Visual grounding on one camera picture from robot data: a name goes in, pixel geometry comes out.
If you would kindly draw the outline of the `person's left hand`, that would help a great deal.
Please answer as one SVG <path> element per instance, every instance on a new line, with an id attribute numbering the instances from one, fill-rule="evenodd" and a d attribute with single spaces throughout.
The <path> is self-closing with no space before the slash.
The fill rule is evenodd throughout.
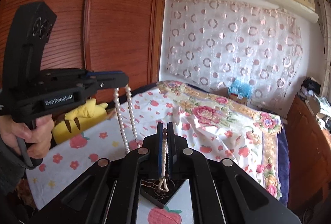
<path id="1" fill-rule="evenodd" d="M 1 116 L 1 139 L 18 155 L 21 155 L 21 151 L 17 137 L 22 138 L 27 143 L 32 143 L 27 149 L 29 157 L 44 158 L 50 149 L 53 128 L 54 121 L 51 114 L 36 119 L 36 128 L 32 131 L 26 124 L 14 122 L 11 116 Z"/>

